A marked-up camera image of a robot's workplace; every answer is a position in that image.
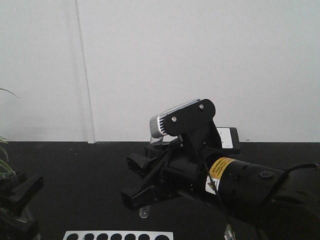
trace black cable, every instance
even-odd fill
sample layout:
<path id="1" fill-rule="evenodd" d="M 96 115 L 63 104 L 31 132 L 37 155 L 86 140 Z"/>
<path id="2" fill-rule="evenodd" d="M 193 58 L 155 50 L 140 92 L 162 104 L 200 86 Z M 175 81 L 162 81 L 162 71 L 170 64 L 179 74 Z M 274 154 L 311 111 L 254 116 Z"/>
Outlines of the black cable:
<path id="1" fill-rule="evenodd" d="M 210 175 L 210 171 L 209 171 L 208 165 L 207 165 L 206 161 L 203 159 L 203 157 L 200 157 L 200 158 L 202 159 L 202 162 L 203 162 L 203 165 L 204 165 L 204 167 L 205 167 L 206 173 L 207 173 L 207 175 L 208 175 L 208 177 L 209 177 L 209 179 L 210 179 L 210 183 L 211 183 L 211 185 L 212 185 L 212 188 L 213 188 L 213 190 L 214 190 L 214 192 L 215 192 L 215 194 L 216 194 L 216 196 L 217 196 L 217 198 L 218 198 L 218 200 L 219 200 L 219 203 L 220 203 L 220 205 L 221 205 L 221 208 L 222 208 L 222 210 L 223 210 L 223 212 L 224 212 L 226 223 L 227 223 L 227 224 L 230 224 L 230 217 L 229 217 L 229 215 L 228 215 L 228 212 L 227 212 L 227 209 L 226 209 L 224 203 L 222 202 L 222 199 L 221 199 L 220 194 L 219 194 L 219 192 L 218 192 L 218 190 L 217 190 L 217 187 L 216 187 L 216 185 L 215 185 L 215 182 L 213 181 L 213 179 L 212 179 L 212 177 L 211 177 L 211 175 Z"/>
<path id="2" fill-rule="evenodd" d="M 261 236 L 259 229 L 256 226 L 254 227 L 254 229 L 255 229 L 256 235 L 258 237 L 258 240 L 262 240 L 262 236 Z"/>

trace black plastic part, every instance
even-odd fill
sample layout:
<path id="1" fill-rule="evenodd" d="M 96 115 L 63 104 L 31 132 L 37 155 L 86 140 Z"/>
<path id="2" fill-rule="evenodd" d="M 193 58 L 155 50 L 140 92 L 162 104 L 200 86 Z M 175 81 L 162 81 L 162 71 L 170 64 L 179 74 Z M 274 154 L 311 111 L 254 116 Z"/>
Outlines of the black plastic part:
<path id="1" fill-rule="evenodd" d="M 271 240 L 320 239 L 319 183 L 316 164 L 292 167 L 261 210 L 257 225 Z"/>
<path id="2" fill-rule="evenodd" d="M 219 194 L 234 217 L 247 223 L 257 221 L 258 210 L 270 196 L 285 171 L 235 160 L 223 172 Z"/>
<path id="3" fill-rule="evenodd" d="M 24 173 L 0 180 L 0 239 L 33 240 L 39 233 L 36 220 L 21 218 L 32 197 L 43 187 L 43 178 L 33 176 L 27 180 Z"/>
<path id="4" fill-rule="evenodd" d="M 26 221 L 0 211 L 0 239 L 32 240 L 38 233 L 38 221 Z"/>

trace cable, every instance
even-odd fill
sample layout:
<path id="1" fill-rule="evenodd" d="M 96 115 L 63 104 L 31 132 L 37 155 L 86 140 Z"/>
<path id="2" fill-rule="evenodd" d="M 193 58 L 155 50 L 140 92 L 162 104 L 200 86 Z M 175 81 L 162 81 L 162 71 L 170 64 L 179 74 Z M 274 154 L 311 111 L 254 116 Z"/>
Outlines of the cable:
<path id="1" fill-rule="evenodd" d="M 207 165 L 206 161 L 205 161 L 202 157 L 201 157 L 201 160 L 202 160 L 202 163 L 203 163 L 203 165 L 204 165 L 204 167 L 205 167 L 206 173 L 207 173 L 207 175 L 208 175 L 208 177 L 209 177 L 209 179 L 210 179 L 210 183 L 211 183 L 211 185 L 212 185 L 212 188 L 213 188 L 213 190 L 214 190 L 214 192 L 215 192 L 215 194 L 216 194 L 216 196 L 217 196 L 217 198 L 218 198 L 218 200 L 219 200 L 219 203 L 220 203 L 220 205 L 221 205 L 221 208 L 222 208 L 222 210 L 223 210 L 223 212 L 224 212 L 224 214 L 225 214 L 226 223 L 227 223 L 227 224 L 230 224 L 230 217 L 229 217 L 229 215 L 228 215 L 228 212 L 227 212 L 227 209 L 225 208 L 224 203 L 222 202 L 222 199 L 221 199 L 220 194 L 219 194 L 219 192 L 218 192 L 218 190 L 217 190 L 217 187 L 216 187 L 216 185 L 215 185 L 215 182 L 213 181 L 213 179 L 212 179 L 212 177 L 211 177 L 211 175 L 210 175 L 210 171 L 209 171 L 208 165 Z"/>

